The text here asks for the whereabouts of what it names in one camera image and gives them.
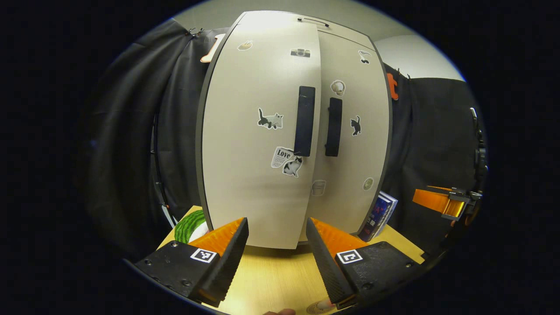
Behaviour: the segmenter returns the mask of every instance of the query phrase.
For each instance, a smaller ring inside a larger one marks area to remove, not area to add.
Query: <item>blue book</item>
[[[385,224],[387,224],[387,221],[389,221],[391,214],[393,214],[396,203],[397,200],[395,198],[380,191],[374,208],[371,210],[371,214],[367,218],[366,225],[358,234],[358,237],[364,242],[369,242],[372,238],[378,236],[383,230]]]

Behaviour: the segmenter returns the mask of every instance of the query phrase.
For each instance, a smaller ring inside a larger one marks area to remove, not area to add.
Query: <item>watermelon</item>
[[[201,225],[206,225],[204,211],[197,210],[182,218],[175,226],[175,240],[182,243],[189,243],[193,232]]]

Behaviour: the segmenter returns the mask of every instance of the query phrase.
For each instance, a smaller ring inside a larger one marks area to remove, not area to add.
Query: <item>table surface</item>
[[[200,210],[193,206],[185,216]],[[174,240],[171,230],[160,247]],[[376,238],[368,242],[375,244],[386,241],[417,263],[424,262],[420,248],[386,225]],[[325,285],[309,245],[296,249],[274,249],[246,246],[239,266],[231,282],[226,299],[215,308],[231,315],[262,315],[267,311],[278,312],[292,308],[297,315],[308,314],[306,308],[328,298]],[[336,312],[334,308],[324,314]]]

